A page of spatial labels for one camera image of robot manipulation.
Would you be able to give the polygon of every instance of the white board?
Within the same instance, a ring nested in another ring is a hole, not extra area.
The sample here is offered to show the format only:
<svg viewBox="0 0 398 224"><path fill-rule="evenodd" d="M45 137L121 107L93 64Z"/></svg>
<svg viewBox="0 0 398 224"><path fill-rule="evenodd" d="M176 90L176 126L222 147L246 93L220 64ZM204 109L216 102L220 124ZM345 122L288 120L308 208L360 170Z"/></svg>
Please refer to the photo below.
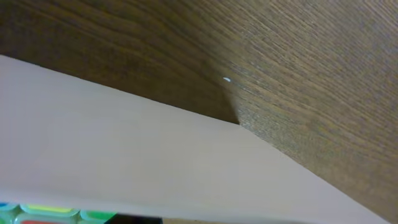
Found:
<svg viewBox="0 0 398 224"><path fill-rule="evenodd" d="M0 201L241 223L387 223L238 125L4 56L0 149Z"/></svg>

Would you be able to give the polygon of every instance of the white panel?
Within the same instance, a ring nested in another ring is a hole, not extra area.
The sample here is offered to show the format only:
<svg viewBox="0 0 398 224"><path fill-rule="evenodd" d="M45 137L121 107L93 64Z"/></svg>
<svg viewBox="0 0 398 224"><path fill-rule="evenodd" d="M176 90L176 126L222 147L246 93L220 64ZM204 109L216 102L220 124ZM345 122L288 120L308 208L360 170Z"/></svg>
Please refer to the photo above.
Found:
<svg viewBox="0 0 398 224"><path fill-rule="evenodd" d="M226 222L387 223L238 125L4 56L0 149L0 200Z"/></svg>

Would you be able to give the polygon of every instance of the yellow sticker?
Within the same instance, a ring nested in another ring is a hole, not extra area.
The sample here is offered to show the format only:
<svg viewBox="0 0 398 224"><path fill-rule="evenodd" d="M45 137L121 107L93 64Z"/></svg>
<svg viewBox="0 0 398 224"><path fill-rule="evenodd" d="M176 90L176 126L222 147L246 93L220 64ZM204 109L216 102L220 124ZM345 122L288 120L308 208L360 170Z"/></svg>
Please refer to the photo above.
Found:
<svg viewBox="0 0 398 224"><path fill-rule="evenodd" d="M30 209L34 210L42 210L42 211L48 211L48 212L62 212L62 213L67 213L72 211L72 208L56 208L56 207L48 207L48 206L42 206L42 205L27 205Z"/></svg>

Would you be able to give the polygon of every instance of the wooden surface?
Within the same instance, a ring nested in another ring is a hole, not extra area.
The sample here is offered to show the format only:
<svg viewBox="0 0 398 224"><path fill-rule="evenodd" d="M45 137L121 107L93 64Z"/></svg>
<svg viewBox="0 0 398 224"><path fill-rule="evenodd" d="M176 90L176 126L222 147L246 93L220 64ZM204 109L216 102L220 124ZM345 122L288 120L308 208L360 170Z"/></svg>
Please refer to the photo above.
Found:
<svg viewBox="0 0 398 224"><path fill-rule="evenodd" d="M396 0L0 0L0 54L239 122L398 223Z"/></svg>

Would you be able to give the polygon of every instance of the brown wooden desk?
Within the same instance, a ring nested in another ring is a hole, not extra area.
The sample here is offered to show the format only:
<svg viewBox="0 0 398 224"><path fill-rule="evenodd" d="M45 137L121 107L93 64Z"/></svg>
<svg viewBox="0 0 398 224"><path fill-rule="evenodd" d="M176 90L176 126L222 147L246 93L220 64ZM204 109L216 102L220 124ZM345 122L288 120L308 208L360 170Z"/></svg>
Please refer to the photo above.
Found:
<svg viewBox="0 0 398 224"><path fill-rule="evenodd" d="M0 0L0 54L239 122L398 223L396 0Z"/></svg>

